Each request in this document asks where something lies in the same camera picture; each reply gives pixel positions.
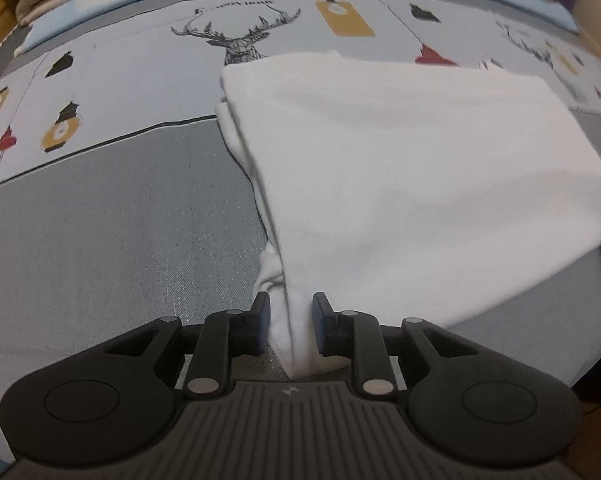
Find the white long sleeve shirt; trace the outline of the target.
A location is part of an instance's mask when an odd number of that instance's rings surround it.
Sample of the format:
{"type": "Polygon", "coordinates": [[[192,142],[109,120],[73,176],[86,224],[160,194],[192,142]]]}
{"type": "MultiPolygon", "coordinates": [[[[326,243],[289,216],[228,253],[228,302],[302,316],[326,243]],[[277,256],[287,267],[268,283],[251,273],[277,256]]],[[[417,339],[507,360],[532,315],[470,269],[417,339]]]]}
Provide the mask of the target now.
{"type": "Polygon", "coordinates": [[[450,327],[601,246],[601,158],[543,78],[300,52],[229,65],[220,86],[288,377],[344,365],[318,352],[316,292],[450,327]]]}

